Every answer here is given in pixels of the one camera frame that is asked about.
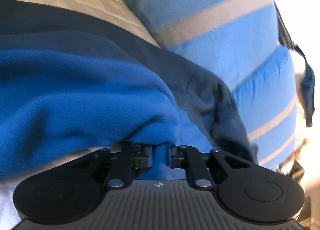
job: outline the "striped pillow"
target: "striped pillow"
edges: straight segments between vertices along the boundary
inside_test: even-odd
[[[236,88],[273,52],[273,0],[124,0],[162,48]]]

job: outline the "ribbed surface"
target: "ribbed surface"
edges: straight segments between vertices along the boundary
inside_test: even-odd
[[[302,230],[295,221],[277,226],[257,226],[226,213],[207,191],[189,187],[184,180],[135,180],[121,191],[112,191],[90,215],[60,226],[28,221],[14,230]]]

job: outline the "black fabric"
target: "black fabric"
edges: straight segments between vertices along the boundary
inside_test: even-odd
[[[316,78],[315,74],[313,72],[313,69],[310,67],[310,65],[307,62],[307,58],[303,51],[300,49],[298,45],[296,45],[287,30],[287,28],[284,25],[283,19],[281,17],[281,14],[279,12],[279,9],[275,3],[276,7],[276,13],[277,13],[277,20],[278,20],[278,29],[279,29],[279,42],[283,46],[287,47],[290,50],[295,50],[298,52],[305,60],[306,63],[306,74],[301,80],[301,89],[302,89],[302,95],[303,95],[303,101],[304,101],[304,109],[306,112],[306,126],[312,127],[312,116],[315,112],[315,83]]]
[[[128,53],[127,61],[139,62],[162,78],[172,91],[179,108],[187,112],[189,119],[213,146],[218,145],[234,155],[257,162],[256,148],[252,151],[230,90],[211,72],[177,54],[159,49],[116,25],[86,14],[12,0],[0,0],[0,9],[6,9],[0,11],[0,35],[27,36],[48,31],[85,32],[91,35],[74,39],[78,39],[79,45],[87,43],[86,54],[90,52],[88,43],[94,41],[89,39],[90,36],[108,38]],[[39,40],[35,44],[45,45],[45,48],[51,50],[68,52],[76,48],[68,47],[68,43],[62,43],[61,40],[51,43],[50,37],[47,41],[45,36],[42,42]],[[103,47],[98,52],[103,57]]]

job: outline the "black strap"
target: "black strap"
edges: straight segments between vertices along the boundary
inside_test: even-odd
[[[277,13],[277,20],[278,20],[278,30],[279,30],[279,42],[283,46],[287,47],[290,50],[295,50],[298,52],[305,60],[306,63],[306,74],[301,80],[301,89],[302,89],[302,95],[304,100],[304,109],[306,112],[306,126],[312,127],[312,116],[315,112],[315,74],[310,67],[310,65],[307,62],[307,58],[303,51],[300,49],[298,45],[296,45],[287,30],[287,28],[284,25],[284,22],[282,20],[282,17],[280,15],[279,9],[275,3],[276,7],[276,13]]]

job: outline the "crosshair symbol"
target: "crosshair symbol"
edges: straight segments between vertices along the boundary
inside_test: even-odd
[[[165,184],[163,184],[163,183],[161,183],[161,182],[158,182],[158,183],[155,184],[155,186],[158,187],[158,188],[161,188],[161,187],[163,187],[164,185],[165,185]]]

